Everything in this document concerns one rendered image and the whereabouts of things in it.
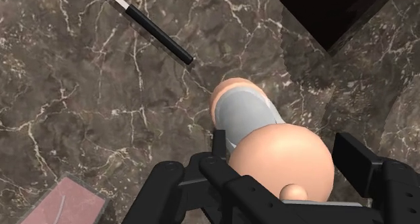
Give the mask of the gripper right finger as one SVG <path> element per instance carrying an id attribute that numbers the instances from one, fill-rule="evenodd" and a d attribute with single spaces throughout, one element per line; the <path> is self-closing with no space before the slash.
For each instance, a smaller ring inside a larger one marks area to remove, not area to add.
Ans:
<path id="1" fill-rule="evenodd" d="M 376 155 L 349 133 L 336 134 L 332 159 L 384 224 L 420 224 L 420 174 L 411 166 Z"/>

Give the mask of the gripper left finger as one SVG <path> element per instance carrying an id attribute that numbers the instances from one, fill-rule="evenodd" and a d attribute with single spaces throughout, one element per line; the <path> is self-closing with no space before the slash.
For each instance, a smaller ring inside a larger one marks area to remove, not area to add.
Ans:
<path id="1" fill-rule="evenodd" d="M 181 224 L 201 209 L 211 224 L 289 224 L 287 206 L 225 160 L 225 131 L 213 132 L 210 152 L 189 164 L 163 161 L 152 169 L 122 224 Z"/>

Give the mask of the pink flat book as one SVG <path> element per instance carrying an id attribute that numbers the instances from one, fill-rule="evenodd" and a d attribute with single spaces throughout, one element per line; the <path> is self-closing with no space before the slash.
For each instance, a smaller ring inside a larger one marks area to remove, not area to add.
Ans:
<path id="1" fill-rule="evenodd" d="M 109 199 L 66 173 L 16 224 L 98 224 Z"/>

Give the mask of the black handled knife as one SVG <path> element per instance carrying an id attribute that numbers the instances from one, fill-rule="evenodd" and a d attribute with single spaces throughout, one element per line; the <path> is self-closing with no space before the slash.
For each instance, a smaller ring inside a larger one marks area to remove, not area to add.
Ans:
<path id="1" fill-rule="evenodd" d="M 193 62 L 193 57 L 169 35 L 160 29 L 153 21 L 151 21 L 142 11 L 133 4 L 125 0 L 106 0 L 110 1 L 112 6 L 132 23 L 136 23 L 153 36 L 162 46 L 176 56 L 185 65 Z"/>

